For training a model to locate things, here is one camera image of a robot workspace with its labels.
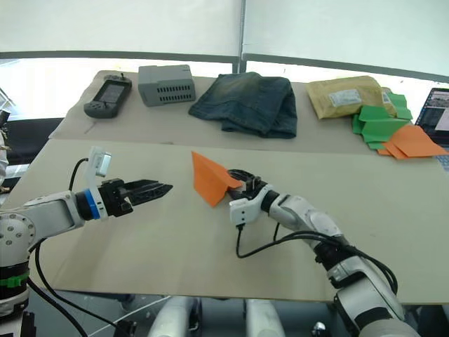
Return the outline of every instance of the black handheld device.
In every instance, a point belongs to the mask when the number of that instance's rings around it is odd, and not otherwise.
[[[106,75],[105,82],[93,100],[84,105],[84,112],[93,118],[114,118],[128,97],[133,82],[121,74]]]

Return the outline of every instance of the ventilation grille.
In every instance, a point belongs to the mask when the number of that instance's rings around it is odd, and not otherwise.
[[[192,95],[190,93],[190,86],[163,86],[157,88],[160,102],[176,102],[179,100],[190,100]]]

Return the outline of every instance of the black cable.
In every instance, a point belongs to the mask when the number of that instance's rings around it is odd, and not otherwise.
[[[296,239],[310,239],[310,240],[316,240],[316,241],[320,241],[320,242],[325,242],[327,244],[331,244],[333,246],[336,246],[342,250],[345,250],[349,253],[353,253],[357,256],[360,256],[362,258],[365,258],[367,260],[369,260],[371,263],[373,263],[381,272],[382,274],[385,276],[385,278],[387,279],[387,282],[391,288],[391,290],[397,294],[398,292],[398,282],[396,279],[396,276],[394,275],[394,273],[391,271],[391,269],[389,269],[384,263],[381,263],[379,260],[376,260],[375,258],[369,256],[368,254],[358,250],[356,247],[354,246],[348,246],[348,245],[344,245],[341,242],[339,242],[338,240],[336,240],[336,238],[334,237],[330,237],[326,234],[323,233],[319,233],[319,232],[314,232],[314,231],[299,231],[299,232],[293,232],[289,235],[286,235],[285,237],[282,237],[278,240],[272,241],[268,244],[265,244],[253,251],[250,251],[248,253],[245,254],[240,254],[240,240],[241,240],[241,232],[243,230],[243,225],[237,226],[237,229],[239,230],[239,234],[237,236],[237,243],[236,243],[236,255],[239,258],[247,258],[249,256],[252,256],[256,253],[259,253],[265,249],[268,249],[270,247],[276,246],[277,244],[281,244],[283,242],[287,242],[287,241],[292,241],[292,240],[296,240]]]
[[[276,229],[274,230],[274,235],[273,235],[273,241],[276,241],[276,238],[277,238],[277,236],[278,236],[278,231],[279,231],[279,226],[280,226],[281,224],[280,223],[277,223],[276,224]]]
[[[360,256],[362,258],[365,258],[365,259],[369,260],[385,276],[385,278],[387,279],[387,281],[388,281],[388,283],[390,285],[390,288],[394,292],[394,294],[396,295],[398,293],[398,280],[396,278],[396,275],[393,273],[393,271],[391,271],[391,269],[389,269],[384,263],[380,262],[379,260],[376,260],[372,256],[369,256],[367,253],[362,252],[361,250],[357,249],[354,246],[344,245],[341,242],[339,242],[338,240],[336,240],[336,238],[334,238],[334,237],[331,237],[331,236],[323,234],[323,233],[311,232],[311,231],[293,232],[293,233],[291,233],[289,235],[286,235],[284,238],[286,238],[286,237],[294,237],[296,234],[314,234],[314,233],[317,234],[317,235],[320,235],[322,237],[325,237],[330,242],[332,242],[331,244],[334,244],[338,248],[340,248],[342,250],[345,250],[348,253],[352,253],[352,254],[355,254],[357,256]]]
[[[78,306],[77,304],[67,300],[66,298],[62,297],[61,295],[59,295],[55,289],[52,288],[52,286],[47,282],[47,279],[45,278],[45,276],[43,275],[43,271],[42,271],[42,267],[41,267],[41,261],[40,261],[40,255],[41,255],[41,243],[39,242],[36,245],[36,252],[34,253],[34,261],[36,263],[36,269],[37,269],[37,273],[39,274],[43,285],[48,289],[48,291],[54,296],[56,297],[58,300],[61,300],[62,302],[71,305],[73,308],[76,308],[82,312],[84,312],[87,315],[90,315],[96,319],[99,319],[100,321],[103,321],[106,324],[109,324],[111,326],[113,326],[116,330],[120,331],[125,337],[129,337],[129,334],[126,333],[126,331],[124,331],[120,326],[118,326],[117,324],[115,324],[114,322],[109,321],[108,319],[105,319],[104,317],[101,317],[87,309],[84,309],[80,306]]]
[[[88,158],[82,158],[80,160],[78,160],[78,162],[75,164],[75,167],[73,168],[72,171],[72,177],[70,178],[70,184],[69,184],[69,191],[72,190],[73,188],[73,184],[75,182],[75,176],[76,176],[76,172],[78,171],[78,167],[85,161],[88,161]]]
[[[30,253],[33,252],[33,250],[36,248],[34,246],[29,251]],[[64,315],[65,318],[67,318],[70,323],[75,327],[76,330],[78,330],[79,334],[83,337],[88,337],[88,334],[84,331],[83,327],[78,323],[78,321],[71,315],[69,312],[64,309],[61,304],[53,300],[49,295],[47,295],[45,292],[43,292],[31,279],[31,277],[28,277],[27,283],[31,289],[34,290],[35,293],[37,293],[43,300],[45,300],[48,304],[52,305],[57,311],[59,311],[62,315]]]

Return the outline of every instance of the orange paper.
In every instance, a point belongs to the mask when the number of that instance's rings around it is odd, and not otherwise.
[[[404,152],[400,151],[400,149],[397,146],[395,146],[395,144],[393,144],[391,141],[388,143],[384,143],[384,146],[387,149],[387,151],[390,153],[390,155],[392,155],[396,159],[407,159],[408,158],[406,156],[406,154]]]
[[[390,138],[387,144],[389,143],[397,146],[407,157],[430,157],[449,154],[441,146],[435,144],[420,126],[416,125],[403,126]]]
[[[225,196],[228,188],[238,188],[240,180],[233,179],[227,169],[192,151],[194,162],[194,188],[212,207]]]
[[[377,149],[377,153],[381,156],[391,156],[392,154],[387,149]]]

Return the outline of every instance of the denim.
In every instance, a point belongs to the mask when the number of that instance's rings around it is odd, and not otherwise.
[[[296,137],[296,105],[290,81],[255,72],[220,75],[189,114],[222,122],[223,131],[263,138]]]

